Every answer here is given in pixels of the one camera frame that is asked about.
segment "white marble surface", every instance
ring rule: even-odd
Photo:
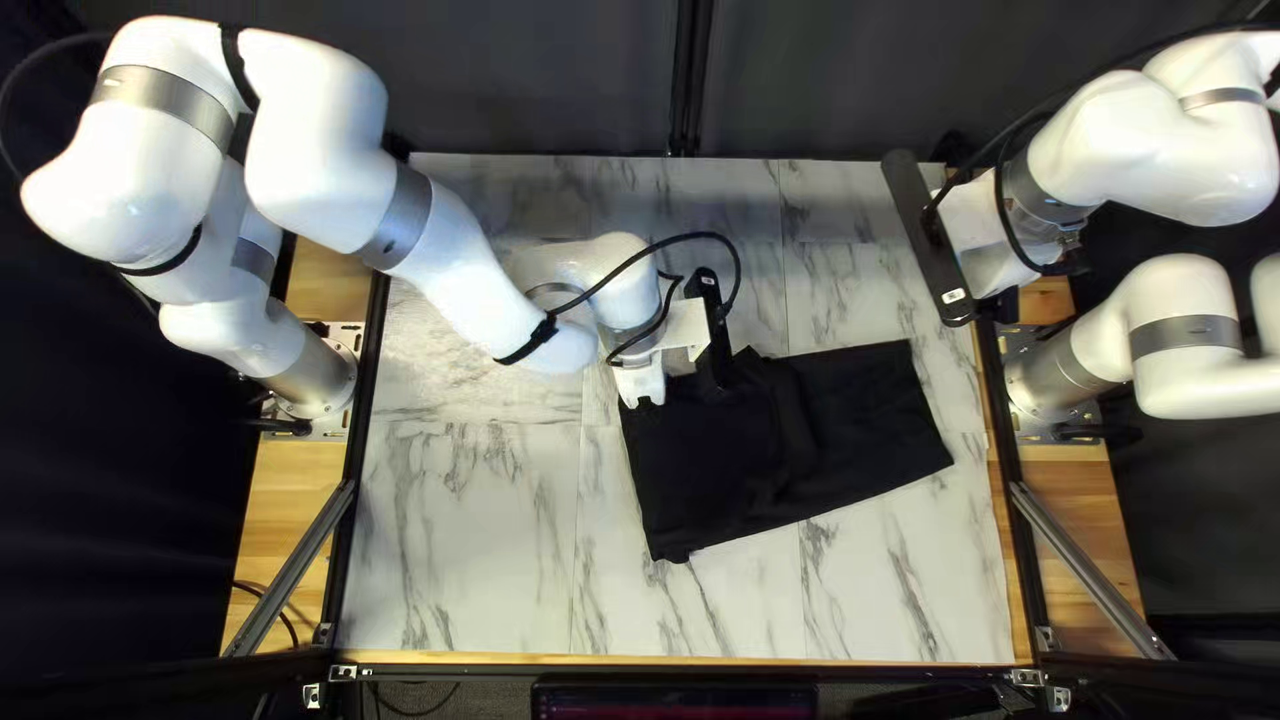
[[[874,163],[416,155],[497,254],[625,229],[728,236],[735,348],[909,338],[956,464],[890,493],[649,560],[603,368],[547,378],[467,347],[396,282],[344,647],[1009,662],[1004,564],[966,329],[938,323]],[[713,242],[662,266],[717,270]]]

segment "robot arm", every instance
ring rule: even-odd
[[[242,60],[241,77],[228,47]],[[256,109],[246,95],[260,99]],[[225,151],[234,118],[251,109],[242,187]],[[279,246],[278,225],[404,278],[494,357],[532,346],[547,319],[499,266],[457,195],[381,150],[385,115],[381,81],[346,53],[261,29],[224,38],[214,23],[142,18],[116,33],[76,137],[26,179],[22,200],[59,242],[122,272],[147,273],[131,282],[165,304],[161,327],[173,342],[227,361],[297,405],[337,411],[349,397],[352,372],[334,372],[342,359],[268,300],[265,286],[227,270],[221,255],[251,227],[275,233],[260,245],[269,254]],[[223,218],[227,204],[241,210],[242,223]],[[618,249],[643,245],[617,234],[577,250],[588,259],[614,258]],[[218,242],[205,240],[211,236]],[[215,250],[221,255],[214,258]],[[544,270],[588,284],[603,274],[589,260],[562,260]],[[210,268],[244,282],[209,291]],[[602,324],[628,331],[659,311],[657,291],[646,258],[590,304]],[[521,365],[576,372],[596,352],[594,328],[559,319]],[[632,360],[616,369],[620,387],[660,402],[660,364]],[[635,379],[641,364],[645,379]],[[622,382],[623,374],[634,382]]]
[[[1006,206],[1028,256],[1057,260],[1059,240],[1106,201],[1199,227],[1266,209],[1280,168],[1262,88],[1277,61],[1280,32],[1221,33],[1082,87],[1005,167]],[[1039,277],[1007,247],[991,172],[956,187],[938,211],[975,297]]]
[[[1248,359],[1231,283],[1188,254],[1147,260],[1111,296],[1005,370],[1009,397],[1043,421],[1133,380],[1148,415],[1175,420],[1280,411],[1280,254],[1251,278],[1262,356]]]

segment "black cloth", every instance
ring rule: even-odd
[[[728,377],[723,391],[694,374],[671,379],[664,405],[620,404],[654,560],[685,562],[952,464],[906,341],[777,360],[748,347]]]

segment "black curtain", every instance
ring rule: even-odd
[[[1079,76],[1239,0],[716,0],[701,151],[916,155],[980,145]]]
[[[660,155],[677,0],[113,0],[68,3],[93,29],[184,15],[326,42],[390,95],[419,150]]]
[[[4,3],[0,74],[77,31]],[[24,172],[69,141],[101,46],[41,64],[0,132]],[[256,433],[250,388],[170,345],[104,264],[41,233],[0,178],[0,628],[5,680],[210,657],[220,639]]]

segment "black cable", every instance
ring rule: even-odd
[[[244,591],[259,600],[262,600],[262,591],[255,588],[253,585],[246,584],[241,580],[232,580],[232,587],[238,591]],[[293,641],[293,650],[298,650],[300,647],[302,647],[301,644],[298,644],[298,633],[293,629],[293,623],[289,623],[289,619],[284,615],[283,610],[280,611],[280,621],[284,623],[284,629],[289,632],[289,638]]]
[[[996,192],[996,215],[1000,217],[1000,225],[1005,228],[1005,240],[1009,241],[1009,249],[1014,251],[1014,255],[1027,265],[1033,273],[1039,273],[1044,277],[1051,275],[1065,275],[1068,274],[1068,263],[1051,263],[1048,265],[1041,265],[1027,255],[1023,249],[1023,242],[1018,240],[1018,234],[1014,232],[1012,223],[1009,222],[1009,210],[1005,208],[1005,156],[1009,154],[1009,146],[1014,143],[1023,129],[1038,123],[1047,120],[1053,117],[1053,113],[1041,113],[1029,118],[1021,127],[1016,128],[1014,132],[1009,133],[1005,142],[1000,146],[1000,152],[996,152],[996,164],[992,167],[992,177]]]
[[[257,428],[264,433],[293,433],[293,437],[311,434],[311,420],[285,420],[284,418],[241,418],[242,425]]]
[[[449,700],[453,698],[453,693],[458,692],[458,687],[461,687],[462,683],[453,683],[453,687],[449,688],[449,692],[444,693],[444,698],[442,698],[440,702],[436,702],[435,705],[425,710],[415,710],[412,712],[402,707],[397,707],[390,701],[383,698],[383,693],[381,691],[378,689],[378,685],[379,683],[376,682],[369,683],[370,689],[374,692],[374,700],[376,701],[376,705],[374,705],[374,710],[376,711],[376,715],[380,720],[383,716],[383,712],[380,710],[381,707],[385,707],[387,710],[390,710],[392,712],[402,715],[404,717],[426,717],[428,715],[431,715],[433,712],[444,707],[444,703],[449,702]]]
[[[1088,74],[1083,76],[1080,79],[1060,87],[1059,90],[1053,91],[1047,97],[1044,97],[1044,100],[1037,102],[1030,110],[1027,110],[1021,117],[1019,117],[1016,120],[1006,126],[1005,129],[996,133],[996,136],[992,137],[991,141],[988,141],[986,145],[983,145],[980,150],[970,155],[969,159],[965,160],[964,164],[961,164],[960,168],[956,169],[955,174],[952,174],[950,178],[947,178],[945,183],[942,183],[942,187],[938,190],[937,195],[933,196],[933,200],[931,200],[928,205],[924,206],[924,210],[922,210],[922,215],[927,220],[929,219],[928,218],[929,215],[936,215],[938,205],[942,202],[942,199],[945,199],[947,193],[951,192],[951,188],[954,188],[956,184],[960,183],[960,178],[965,177],[966,173],[977,168],[978,163],[980,163],[983,158],[986,158],[992,150],[995,150],[1010,133],[1014,133],[1021,127],[1027,126],[1030,122],[1030,118],[1056,106],[1057,104],[1056,101],[1061,95],[1071,92],[1097,79],[1098,76],[1108,73],[1112,69],[1140,60],[1147,55],[1158,53],[1160,50],[1164,50],[1170,45],[1176,45],[1184,40],[1190,40],[1193,37],[1199,37],[1202,35],[1211,35],[1217,32],[1274,31],[1274,29],[1280,29],[1280,23],[1236,22],[1236,23],[1213,23],[1213,24],[1201,26],[1198,28],[1189,29],[1187,32],[1170,35],[1162,40],[1157,40],[1156,42],[1144,45],[1132,53],[1121,55],[1120,58],[1112,59],[1106,64],[1094,68]]]
[[[625,342],[622,342],[622,345],[614,347],[612,352],[609,352],[608,355],[605,355],[604,356],[604,364],[605,365],[609,365],[609,366],[613,366],[613,368],[622,368],[623,364],[621,361],[618,361],[618,360],[614,360],[614,357],[617,357],[622,352],[626,352],[626,350],[628,347],[631,347],[632,345],[635,345],[635,343],[640,342],[641,340],[644,340],[644,338],[652,336],[653,333],[658,332],[658,328],[662,327],[662,323],[666,322],[667,313],[671,311],[671,299],[675,297],[676,288],[680,287],[680,281],[685,279],[685,275],[673,275],[671,273],[663,273],[662,270],[658,270],[658,274],[660,274],[663,278],[671,281],[671,286],[667,287],[667,299],[662,301],[662,313],[659,313],[658,318],[654,322],[649,323],[649,325],[645,329],[643,329],[643,331],[637,332],[636,334],[628,337]]]
[[[14,164],[13,156],[9,155],[9,147],[4,142],[4,124],[9,119],[9,100],[13,95],[14,83],[22,77],[23,73],[29,70],[32,65],[44,60],[45,58],[60,53],[68,47],[74,47],[77,45],[83,45],[86,42],[102,42],[110,40],[113,32],[81,32],[77,35],[68,35],[67,37],[58,38],[46,45],[41,45],[35,49],[31,55],[23,58],[17,65],[9,70],[5,76],[4,82],[0,83],[0,156],[4,156],[4,161],[9,165],[9,170],[13,173],[14,178],[20,183],[26,176],[18,170],[18,165]]]
[[[563,305],[559,305],[557,307],[552,307],[550,310],[547,311],[547,314],[549,316],[554,318],[554,316],[561,315],[561,314],[563,314],[563,313],[566,313],[568,310],[572,310],[573,307],[577,307],[579,305],[581,305],[582,302],[585,302],[588,299],[590,299],[596,292],[600,292],[600,288],[603,288],[604,286],[609,284],[609,282],[612,282],[613,278],[621,275],[627,268],[630,268],[631,265],[635,265],[641,259],[648,258],[649,255],[653,255],[654,252],[662,250],[663,247],[667,247],[668,245],[676,245],[677,242],[685,242],[685,241],[689,241],[689,240],[699,240],[699,238],[714,240],[714,241],[724,245],[724,247],[728,250],[730,256],[733,259],[733,290],[730,291],[728,300],[726,300],[721,305],[721,307],[719,307],[719,315],[718,315],[718,318],[723,320],[726,316],[728,316],[728,311],[733,309],[733,301],[737,299],[737,288],[739,288],[739,286],[742,284],[742,259],[739,258],[737,249],[733,247],[733,243],[730,242],[727,237],[722,236],[718,232],[712,232],[712,231],[686,232],[686,233],[681,233],[681,234],[673,234],[673,236],[671,236],[668,238],[664,238],[664,240],[659,240],[658,242],[650,245],[649,247],[645,247],[644,250],[641,250],[641,251],[636,252],[635,255],[632,255],[632,256],[627,258],[626,260],[623,260],[621,265],[618,265],[617,268],[613,268],[612,270],[609,270],[609,274],[604,275],[604,278],[600,279],[600,282],[598,282],[598,283],[593,284],[591,287],[586,288],[586,291],[584,291],[582,295],[579,295],[577,297],[575,297],[573,300],[570,300],[568,302],[566,302]]]

